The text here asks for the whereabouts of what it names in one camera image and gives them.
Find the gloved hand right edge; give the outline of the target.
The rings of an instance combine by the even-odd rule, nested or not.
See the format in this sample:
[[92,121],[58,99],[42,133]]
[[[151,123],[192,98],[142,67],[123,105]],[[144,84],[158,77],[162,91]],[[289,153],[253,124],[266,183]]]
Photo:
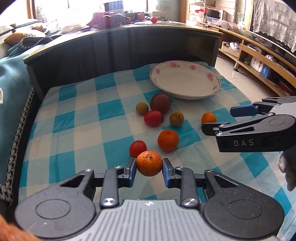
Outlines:
[[287,190],[293,191],[295,189],[295,166],[292,166],[291,161],[285,156],[284,153],[281,154],[278,168],[281,173],[285,174],[285,180],[287,182]]

